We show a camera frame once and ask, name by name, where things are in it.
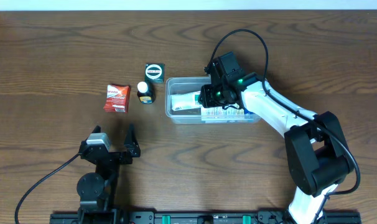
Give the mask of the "dark green square box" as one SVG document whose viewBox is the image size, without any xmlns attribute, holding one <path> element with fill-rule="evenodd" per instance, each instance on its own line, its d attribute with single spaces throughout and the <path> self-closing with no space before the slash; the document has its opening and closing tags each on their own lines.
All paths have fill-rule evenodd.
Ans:
<svg viewBox="0 0 377 224">
<path fill-rule="evenodd" d="M 162 63 L 147 63 L 145 65 L 144 80 L 151 83 L 163 83 L 165 65 Z"/>
</svg>

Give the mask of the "blue white medicine box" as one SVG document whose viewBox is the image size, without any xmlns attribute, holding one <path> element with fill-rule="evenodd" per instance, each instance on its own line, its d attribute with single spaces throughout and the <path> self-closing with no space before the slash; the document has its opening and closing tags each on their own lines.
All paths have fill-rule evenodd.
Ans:
<svg viewBox="0 0 377 224">
<path fill-rule="evenodd" d="M 203 108 L 201 107 L 201 120 L 204 123 L 238 123 L 238 122 L 255 122 L 257 117 L 246 110 L 237 110 L 222 107 Z"/>
</svg>

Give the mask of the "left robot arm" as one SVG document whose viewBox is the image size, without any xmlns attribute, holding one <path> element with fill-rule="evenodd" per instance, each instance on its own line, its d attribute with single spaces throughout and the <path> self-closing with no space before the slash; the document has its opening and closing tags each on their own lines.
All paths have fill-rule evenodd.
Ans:
<svg viewBox="0 0 377 224">
<path fill-rule="evenodd" d="M 129 125 L 124 140 L 125 151 L 111 152 L 111 141 L 97 126 L 81 142 L 78 155 L 96 166 L 94 172 L 83 175 L 77 183 L 80 196 L 78 223 L 128 223 L 129 215 L 114 205 L 119 168 L 130 165 L 141 155 L 134 126 Z"/>
</svg>

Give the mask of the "black mounting rail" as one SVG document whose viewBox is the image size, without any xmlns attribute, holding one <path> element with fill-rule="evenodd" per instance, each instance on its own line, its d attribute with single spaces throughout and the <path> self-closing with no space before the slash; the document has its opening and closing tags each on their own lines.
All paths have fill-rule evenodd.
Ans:
<svg viewBox="0 0 377 224">
<path fill-rule="evenodd" d="M 254 213 L 166 213 L 152 211 L 53 213 L 50 224 L 283 224 L 296 221 L 287 213 L 261 210 Z"/>
</svg>

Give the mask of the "clear plastic container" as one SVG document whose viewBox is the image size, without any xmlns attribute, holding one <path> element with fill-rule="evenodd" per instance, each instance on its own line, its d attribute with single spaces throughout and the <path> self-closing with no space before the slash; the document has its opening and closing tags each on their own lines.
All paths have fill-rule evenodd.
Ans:
<svg viewBox="0 0 377 224">
<path fill-rule="evenodd" d="M 221 107 L 204 108 L 198 103 L 200 89 L 210 77 L 174 77 L 166 81 L 165 113 L 176 124 L 256 123 L 261 118 L 249 111 Z"/>
</svg>

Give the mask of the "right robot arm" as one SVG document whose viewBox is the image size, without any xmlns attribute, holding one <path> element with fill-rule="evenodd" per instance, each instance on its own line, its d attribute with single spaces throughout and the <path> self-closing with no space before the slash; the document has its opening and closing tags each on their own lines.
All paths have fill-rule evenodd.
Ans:
<svg viewBox="0 0 377 224">
<path fill-rule="evenodd" d="M 205 108 L 246 109 L 284 138 L 289 173 L 297 186 L 288 208 L 292 222 L 319 222 L 331 196 L 359 187 L 360 168 L 338 118 L 296 105 L 274 90 L 265 76 L 222 75 L 201 87 L 198 102 Z"/>
</svg>

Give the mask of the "dark bottle white cap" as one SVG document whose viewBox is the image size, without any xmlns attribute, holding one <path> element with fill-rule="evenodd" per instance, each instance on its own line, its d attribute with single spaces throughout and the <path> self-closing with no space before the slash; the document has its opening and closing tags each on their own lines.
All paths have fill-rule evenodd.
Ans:
<svg viewBox="0 0 377 224">
<path fill-rule="evenodd" d="M 152 85 L 149 82 L 139 82 L 137 84 L 137 97 L 143 104 L 152 104 L 155 102 L 155 93 Z"/>
</svg>

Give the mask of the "red medicine packet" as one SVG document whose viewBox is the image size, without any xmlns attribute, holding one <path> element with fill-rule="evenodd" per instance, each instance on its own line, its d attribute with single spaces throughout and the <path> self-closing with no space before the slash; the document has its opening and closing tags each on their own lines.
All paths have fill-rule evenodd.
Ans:
<svg viewBox="0 0 377 224">
<path fill-rule="evenodd" d="M 103 109 L 107 112 L 128 112 L 130 86 L 108 85 Z"/>
</svg>

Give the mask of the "white green medicine box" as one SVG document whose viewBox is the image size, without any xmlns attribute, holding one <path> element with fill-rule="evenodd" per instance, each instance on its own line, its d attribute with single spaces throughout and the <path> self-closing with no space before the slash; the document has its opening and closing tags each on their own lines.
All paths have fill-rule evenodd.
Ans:
<svg viewBox="0 0 377 224">
<path fill-rule="evenodd" d="M 199 96 L 200 91 L 172 95 L 170 97 L 171 109 L 173 111 L 181 111 L 201 108 L 202 105 L 198 102 Z"/>
</svg>

